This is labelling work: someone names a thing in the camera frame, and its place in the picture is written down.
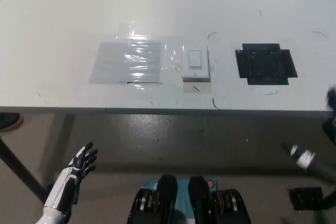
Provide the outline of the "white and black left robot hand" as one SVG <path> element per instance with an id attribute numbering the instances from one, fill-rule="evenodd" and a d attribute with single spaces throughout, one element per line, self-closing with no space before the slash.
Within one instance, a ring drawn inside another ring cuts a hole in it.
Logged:
<path id="1" fill-rule="evenodd" d="M 61 171 L 44 204 L 45 207 L 56 209 L 65 215 L 77 203 L 82 180 L 96 168 L 94 162 L 98 150 L 92 147 L 92 142 L 84 145 Z"/>

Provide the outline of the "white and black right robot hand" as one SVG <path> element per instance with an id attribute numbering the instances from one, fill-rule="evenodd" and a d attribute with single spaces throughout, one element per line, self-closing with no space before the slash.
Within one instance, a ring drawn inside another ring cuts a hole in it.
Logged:
<path id="1" fill-rule="evenodd" d="M 315 157 L 315 153 L 296 144 L 281 143 L 281 148 L 302 169 L 307 169 Z"/>

